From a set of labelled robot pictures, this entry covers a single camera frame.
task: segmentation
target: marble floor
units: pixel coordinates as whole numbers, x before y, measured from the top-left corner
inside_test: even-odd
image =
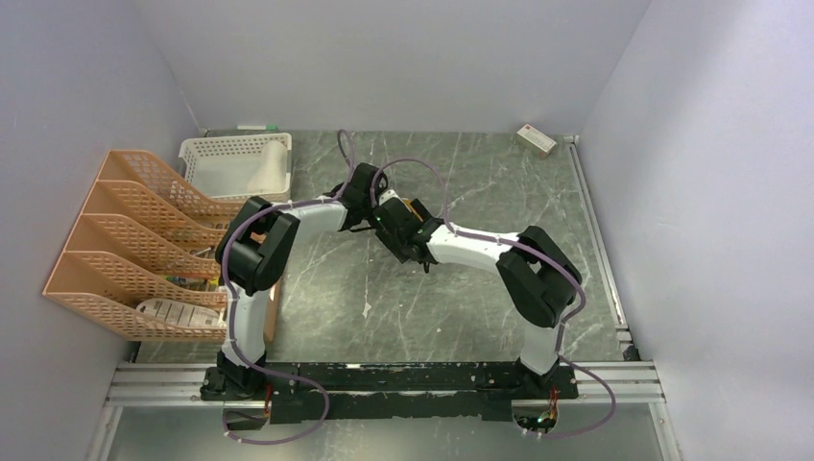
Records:
[[[340,183],[346,167],[334,132],[292,132],[292,199]],[[374,165],[399,157],[433,163],[449,181],[451,219],[484,231],[545,229],[583,275],[587,307],[572,319],[563,353],[573,360],[621,360],[572,157],[560,142],[540,158],[510,133],[356,133],[356,155]],[[432,212],[442,191],[417,164],[387,171],[391,186]],[[515,360],[523,328],[500,278],[459,265],[399,264],[371,232],[323,234],[295,248],[282,286],[270,360]],[[219,344],[154,342],[139,362],[212,362]]]

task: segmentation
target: wire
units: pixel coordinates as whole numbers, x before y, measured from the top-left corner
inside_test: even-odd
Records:
[[[455,235],[459,235],[459,236],[466,237],[466,238],[471,238],[471,239],[474,239],[474,240],[480,240],[480,241],[485,241],[485,242],[494,242],[495,241],[493,236],[483,235],[483,234],[480,234],[480,233],[470,232],[470,231],[467,231],[467,230],[455,229],[452,226],[452,222],[449,220],[449,191],[448,191],[448,188],[447,188],[447,184],[444,181],[444,179],[441,176],[441,173],[438,171],[438,169],[436,169],[432,164],[430,164],[430,163],[428,163],[428,162],[426,162],[426,161],[424,161],[424,160],[422,160],[420,158],[397,158],[395,160],[391,160],[391,161],[385,163],[381,168],[378,169],[378,171],[376,171],[376,174],[373,175],[373,184],[376,184],[376,181],[382,175],[385,168],[388,168],[391,165],[395,165],[396,163],[402,163],[402,162],[413,162],[413,163],[421,164],[421,165],[427,167],[430,171],[432,171],[433,174],[435,175],[435,177],[438,179],[438,182],[441,185],[441,188],[443,190],[443,204],[442,204],[442,207],[441,207],[442,219],[443,219],[444,225],[446,226],[447,229],[449,229],[450,232],[452,232]],[[374,187],[371,187],[371,202],[372,202],[373,205],[375,205],[375,190],[374,190]],[[557,329],[557,339],[555,340],[555,343],[554,343],[554,352],[557,354],[557,356],[560,358],[560,360],[562,360],[566,364],[570,365],[575,370],[583,372],[586,375],[591,376],[594,379],[596,379],[596,381],[599,382],[602,385],[602,387],[604,387],[608,391],[608,395],[610,396],[610,409],[608,410],[608,414],[606,414],[598,422],[596,422],[596,423],[594,423],[592,425],[587,425],[585,427],[575,429],[575,430],[571,430],[571,431],[568,431],[568,432],[562,432],[562,433],[556,433],[556,434],[539,434],[538,433],[538,436],[541,436],[543,438],[548,438],[548,439],[564,439],[564,438],[573,437],[573,436],[576,436],[576,435],[581,435],[581,434],[584,434],[586,432],[590,432],[591,430],[593,430],[593,429],[595,429],[595,428],[597,428],[597,427],[599,427],[601,425],[604,425],[605,423],[610,421],[611,418],[613,417],[613,415],[616,413],[616,395],[613,393],[613,390],[601,377],[597,376],[595,373],[593,373],[593,372],[591,372],[591,371],[589,371],[589,370],[587,370],[587,369],[585,369],[583,367],[580,367],[579,365],[575,364],[574,362],[568,360],[567,358],[565,358],[564,355],[562,355],[560,353],[560,351],[563,348],[563,338],[564,338],[564,335],[565,335],[565,324],[571,318],[573,318],[575,315],[582,312],[582,310],[586,306],[587,297],[586,297],[585,290],[583,289],[582,285],[580,285],[580,283],[574,278],[574,276],[571,275],[570,272],[565,270],[564,267],[562,267],[559,263],[557,263],[554,259],[552,259],[548,255],[544,255],[543,253],[535,250],[534,248],[529,247],[528,245],[524,245],[524,244],[522,244],[520,242],[517,242],[517,241],[514,241],[514,240],[509,240],[509,239],[506,239],[506,238],[499,237],[497,239],[497,242],[498,242],[498,244],[510,245],[512,247],[520,249],[523,252],[526,252],[529,255],[532,255],[532,256],[536,257],[540,261],[545,262],[549,266],[553,267],[554,270],[559,272],[560,275],[565,277],[565,279],[568,280],[568,282],[574,287],[574,290],[576,290],[577,295],[579,295],[580,301],[577,304],[577,307],[575,307],[574,309],[571,309],[570,312],[563,315],[562,318],[560,319],[560,327]]]
[[[302,437],[305,437],[306,435],[308,435],[308,434],[314,432],[315,430],[317,430],[318,428],[320,428],[320,426],[324,423],[325,418],[327,418],[327,416],[328,416],[328,410],[330,409],[330,398],[328,396],[327,391],[325,391],[325,389],[320,385],[320,383],[318,383],[317,381],[314,381],[313,379],[309,379],[309,378],[307,378],[305,376],[291,375],[291,374],[288,374],[288,373],[278,372],[276,370],[270,370],[270,369],[261,367],[261,366],[255,364],[255,363],[253,363],[251,360],[249,360],[246,357],[246,355],[243,353],[243,351],[240,349],[240,347],[237,344],[237,338],[235,337],[235,334],[234,334],[234,317],[235,317],[235,314],[237,312],[238,294],[237,294],[237,290],[235,290],[235,288],[234,288],[234,284],[231,282],[231,279],[229,279],[228,269],[227,268],[228,268],[229,254],[231,253],[232,245],[234,245],[235,240],[237,240],[237,236],[242,234],[244,231],[246,231],[249,228],[249,226],[251,226],[251,224],[253,224],[258,219],[260,219],[263,216],[266,216],[268,214],[271,214],[272,212],[277,211],[279,209],[294,209],[294,208],[299,208],[299,207],[304,207],[304,206],[322,205],[323,203],[333,203],[333,202],[338,201],[339,198],[342,197],[342,195],[345,193],[345,189],[347,189],[347,185],[350,183],[350,178],[353,175],[353,168],[354,168],[355,162],[356,162],[356,151],[355,151],[355,147],[353,145],[352,139],[351,139],[351,141],[349,143],[350,158],[348,158],[347,155],[345,154],[345,150],[344,150],[343,145],[342,145],[342,136],[343,135],[347,139],[351,139],[351,138],[350,138],[350,135],[345,130],[339,130],[337,132],[337,141],[339,143],[340,152],[342,152],[343,157],[346,160],[346,163],[347,163],[347,166],[348,166],[348,172],[347,172],[347,178],[345,179],[345,182],[342,183],[342,186],[339,188],[339,190],[337,191],[337,193],[336,193],[336,195],[334,197],[332,197],[330,199],[325,199],[325,200],[315,199],[315,200],[305,200],[305,201],[302,201],[302,202],[295,202],[295,203],[290,203],[290,204],[274,205],[274,206],[270,206],[270,207],[268,207],[266,209],[263,209],[262,211],[259,211],[258,213],[255,213],[249,219],[247,219],[246,221],[241,223],[237,227],[237,229],[234,230],[232,235],[229,237],[229,239],[227,240],[226,245],[224,245],[224,254],[223,254],[223,257],[221,259],[221,275],[224,278],[224,285],[226,286],[227,290],[229,291],[229,293],[231,294],[231,297],[232,297],[232,302],[231,302],[231,306],[229,308],[229,313],[228,313],[228,322],[227,322],[227,324],[228,324],[228,327],[227,327],[228,332],[227,333],[228,333],[228,340],[232,343],[232,348],[234,349],[235,355],[237,355],[237,357],[240,359],[240,361],[242,361],[247,367],[249,367],[249,368],[251,368],[253,370],[256,370],[257,372],[263,373],[263,374],[265,374],[267,376],[277,376],[277,377],[282,377],[284,379],[293,379],[293,380],[308,384],[309,386],[317,389],[320,392],[320,394],[323,395],[323,399],[324,399],[324,402],[325,402],[325,407],[324,407],[322,415],[310,427],[308,427],[307,429],[305,429],[304,431],[302,431],[302,432],[300,432],[298,434],[292,435],[290,437],[285,437],[283,439],[277,439],[277,440],[254,440],[254,439],[245,439],[243,437],[239,437],[238,435],[234,434],[232,431],[230,431],[228,429],[227,413],[225,412],[224,417],[222,419],[222,423],[223,423],[223,427],[224,427],[224,435],[227,436],[228,438],[234,440],[234,441],[237,441],[238,443],[250,444],[250,445],[281,445],[281,444],[285,444],[285,443],[288,443],[288,442],[294,442],[295,440],[301,439]]]

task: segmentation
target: gray wall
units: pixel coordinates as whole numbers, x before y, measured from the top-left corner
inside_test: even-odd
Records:
[[[814,459],[814,3],[654,0],[580,150],[687,460]]]
[[[577,133],[649,0],[136,0],[206,128]]]
[[[125,342],[40,292],[105,152],[195,132],[131,2],[0,2],[0,458],[84,459]]]

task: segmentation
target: white plastic basket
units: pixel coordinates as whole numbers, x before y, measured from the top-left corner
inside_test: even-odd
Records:
[[[260,153],[270,141],[279,141],[287,150],[284,187],[248,194],[247,185],[261,164]],[[180,145],[179,157],[186,163],[183,177],[212,199],[241,201],[259,195],[270,202],[284,202],[290,198],[291,135],[288,133],[187,139]]]

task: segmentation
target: black mounting plate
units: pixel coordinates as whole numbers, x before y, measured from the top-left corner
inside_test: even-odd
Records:
[[[407,362],[407,363],[282,363],[266,368],[319,382],[330,395],[329,420],[431,418],[480,416],[484,421],[512,421],[512,400],[547,400],[556,387],[561,400],[579,396],[574,371],[560,365],[542,385],[524,385],[515,362]],[[206,382],[218,381],[212,367]],[[298,381],[270,378],[271,424],[317,420],[323,396]],[[265,390],[252,396],[228,384],[212,392],[202,387],[202,400],[264,400]]]

